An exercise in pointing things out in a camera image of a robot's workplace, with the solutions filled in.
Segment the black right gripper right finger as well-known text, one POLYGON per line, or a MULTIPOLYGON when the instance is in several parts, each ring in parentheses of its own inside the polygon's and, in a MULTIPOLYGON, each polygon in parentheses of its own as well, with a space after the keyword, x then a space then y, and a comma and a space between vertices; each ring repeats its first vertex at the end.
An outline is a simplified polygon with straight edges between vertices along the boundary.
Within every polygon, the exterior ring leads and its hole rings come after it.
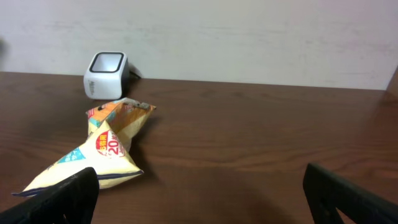
POLYGON ((397 205, 309 163, 303 190, 315 224, 344 224, 340 212, 355 223, 397 224, 397 205))

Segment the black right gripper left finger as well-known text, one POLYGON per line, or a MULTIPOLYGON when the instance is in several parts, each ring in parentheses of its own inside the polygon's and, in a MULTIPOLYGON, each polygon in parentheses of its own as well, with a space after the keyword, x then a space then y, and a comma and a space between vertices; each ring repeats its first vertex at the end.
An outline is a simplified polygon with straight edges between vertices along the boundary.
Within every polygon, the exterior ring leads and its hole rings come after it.
POLYGON ((18 193, 27 200, 1 212, 1 223, 90 224, 99 194, 99 181, 92 167, 63 181, 18 193))

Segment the yellow snack bag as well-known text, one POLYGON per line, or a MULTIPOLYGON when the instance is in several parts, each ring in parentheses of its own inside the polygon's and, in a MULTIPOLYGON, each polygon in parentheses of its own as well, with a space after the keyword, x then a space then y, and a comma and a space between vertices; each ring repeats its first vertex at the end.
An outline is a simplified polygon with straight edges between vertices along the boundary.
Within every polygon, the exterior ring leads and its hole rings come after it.
POLYGON ((86 141, 47 167, 15 197, 31 197, 92 167, 100 189, 108 189, 144 173, 129 155, 133 137, 140 131, 154 105, 130 98, 111 101, 86 112, 86 141))

